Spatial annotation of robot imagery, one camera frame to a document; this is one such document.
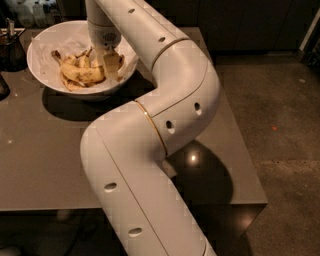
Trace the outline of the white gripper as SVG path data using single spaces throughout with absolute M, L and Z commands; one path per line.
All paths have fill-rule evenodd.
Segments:
M 102 26 L 87 21 L 88 33 L 91 43 L 95 47 L 95 58 L 101 61 L 104 73 L 107 78 L 117 80 L 120 65 L 120 55 L 115 52 L 121 42 L 121 33 L 112 25 Z

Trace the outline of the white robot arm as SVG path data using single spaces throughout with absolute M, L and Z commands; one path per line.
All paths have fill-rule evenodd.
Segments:
M 211 122 L 220 84 L 209 58 L 145 0 L 86 0 L 95 45 L 122 36 L 153 91 L 99 117 L 81 139 L 86 176 L 128 256 L 216 256 L 163 159 Z

